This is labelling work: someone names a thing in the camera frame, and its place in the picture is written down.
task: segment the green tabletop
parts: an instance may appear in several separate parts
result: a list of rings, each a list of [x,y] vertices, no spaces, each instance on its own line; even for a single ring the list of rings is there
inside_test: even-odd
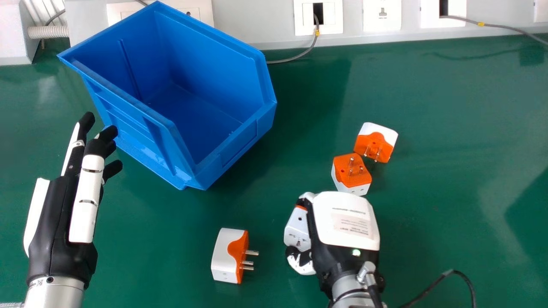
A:
[[[67,46],[0,67],[0,301],[26,292],[36,178],[59,175],[75,121],[95,111],[55,57]],[[396,307],[455,268],[480,307],[548,306],[545,52],[512,36],[316,48],[271,66],[272,130],[208,191],[178,191],[117,151],[124,170],[105,186],[84,307],[325,307],[316,278],[287,265],[283,228],[301,193],[334,189],[332,159],[352,152],[363,122],[399,132],[390,162],[368,163],[385,302]],[[247,229],[260,251],[242,285],[212,279],[221,227]],[[417,307],[469,305],[451,277]]]

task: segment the robotic arm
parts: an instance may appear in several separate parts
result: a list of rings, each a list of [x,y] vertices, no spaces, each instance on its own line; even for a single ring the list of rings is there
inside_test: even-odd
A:
[[[330,307],[382,308],[380,235],[371,204],[345,192],[299,197],[284,232],[289,265],[316,275]]]
[[[105,166],[116,149],[116,127],[107,127],[87,142],[94,123],[91,112],[76,123],[61,176],[36,181],[23,239],[27,308],[81,307],[95,273],[98,253],[92,241],[103,185],[122,170],[122,162]]]

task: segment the blue plastic bin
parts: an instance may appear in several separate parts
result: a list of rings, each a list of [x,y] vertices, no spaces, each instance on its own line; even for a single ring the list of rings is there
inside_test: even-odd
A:
[[[272,127],[262,52],[160,2],[59,58],[118,147],[178,189],[207,189]]]

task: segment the label on robotic hand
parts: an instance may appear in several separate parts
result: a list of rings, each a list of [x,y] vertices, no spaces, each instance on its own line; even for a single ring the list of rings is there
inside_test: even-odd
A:
[[[368,209],[354,210],[333,208],[331,213],[333,228],[337,231],[372,238],[370,233],[371,219]]]

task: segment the orange and white plug adapter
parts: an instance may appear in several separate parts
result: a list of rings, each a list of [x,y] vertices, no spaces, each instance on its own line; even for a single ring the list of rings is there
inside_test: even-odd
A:
[[[357,153],[335,156],[331,168],[331,177],[338,191],[363,196],[373,181],[362,157]]]
[[[243,271],[253,271],[253,262],[246,261],[246,255],[259,255],[259,252],[248,250],[248,247],[247,230],[221,228],[211,259],[213,279],[242,283]]]
[[[398,133],[395,130],[365,122],[359,130],[354,152],[374,159],[376,162],[387,163],[392,156],[397,139]]]

